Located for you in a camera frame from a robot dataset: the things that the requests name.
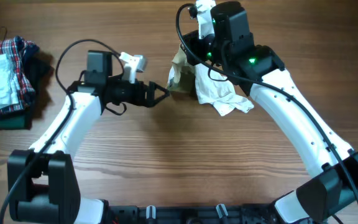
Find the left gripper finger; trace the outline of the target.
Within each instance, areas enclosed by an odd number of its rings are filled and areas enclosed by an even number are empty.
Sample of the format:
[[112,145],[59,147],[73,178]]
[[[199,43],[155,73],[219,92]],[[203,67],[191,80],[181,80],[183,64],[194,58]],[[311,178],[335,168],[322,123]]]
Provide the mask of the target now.
[[159,90],[162,91],[164,95],[170,94],[170,92],[166,88],[156,84],[155,82],[149,82],[149,88],[152,93],[155,93],[157,90]]
[[154,96],[147,96],[146,107],[152,108],[152,107],[156,106],[157,104],[159,104],[164,99],[168,98],[169,96],[170,96],[169,93],[166,93],[166,94],[159,96],[157,98],[155,98]]

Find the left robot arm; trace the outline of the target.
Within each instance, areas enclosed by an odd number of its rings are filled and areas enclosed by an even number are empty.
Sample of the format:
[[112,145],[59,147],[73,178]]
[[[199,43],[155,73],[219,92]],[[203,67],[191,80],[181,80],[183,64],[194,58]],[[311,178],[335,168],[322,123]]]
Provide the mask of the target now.
[[7,161],[9,214],[16,222],[114,223],[109,203],[80,194],[73,158],[85,134],[107,104],[154,107],[169,96],[164,87],[145,84],[142,55],[117,55],[124,63],[112,74],[113,53],[90,50],[86,70],[67,89],[65,104],[44,135],[28,150],[15,150]]

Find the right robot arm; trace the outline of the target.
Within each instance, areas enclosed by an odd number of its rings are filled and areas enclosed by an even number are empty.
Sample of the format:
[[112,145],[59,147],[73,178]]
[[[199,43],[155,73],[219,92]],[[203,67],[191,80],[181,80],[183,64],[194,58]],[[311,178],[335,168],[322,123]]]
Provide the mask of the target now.
[[338,136],[297,89],[284,62],[257,45],[246,10],[237,1],[187,3],[198,29],[180,34],[188,61],[237,85],[276,122],[297,150],[310,180],[276,199],[282,223],[325,222],[352,203],[358,206],[358,151]]

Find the white and beige garment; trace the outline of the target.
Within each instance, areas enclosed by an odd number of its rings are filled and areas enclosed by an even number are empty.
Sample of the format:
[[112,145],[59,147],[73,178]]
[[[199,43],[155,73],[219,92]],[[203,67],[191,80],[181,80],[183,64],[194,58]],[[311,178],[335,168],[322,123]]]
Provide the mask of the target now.
[[212,105],[220,116],[225,116],[233,110],[248,113],[254,108],[253,103],[238,95],[234,85],[225,81],[220,73],[209,71],[202,64],[190,65],[181,47],[172,59],[171,65],[167,82],[169,91],[194,93],[199,104]]

